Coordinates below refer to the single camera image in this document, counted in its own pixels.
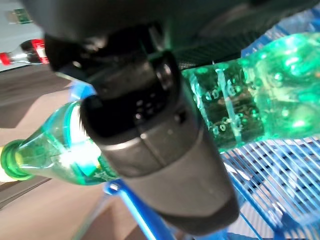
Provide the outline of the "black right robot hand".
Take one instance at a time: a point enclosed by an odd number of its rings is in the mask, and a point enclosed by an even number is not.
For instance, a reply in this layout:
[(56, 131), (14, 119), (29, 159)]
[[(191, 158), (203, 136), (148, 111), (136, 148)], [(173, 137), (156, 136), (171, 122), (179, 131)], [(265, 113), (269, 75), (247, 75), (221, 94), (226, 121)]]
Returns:
[(24, 0), (52, 70), (93, 86), (86, 132), (111, 167), (175, 227), (233, 223), (237, 198), (182, 79), (184, 64), (231, 60), (315, 0)]

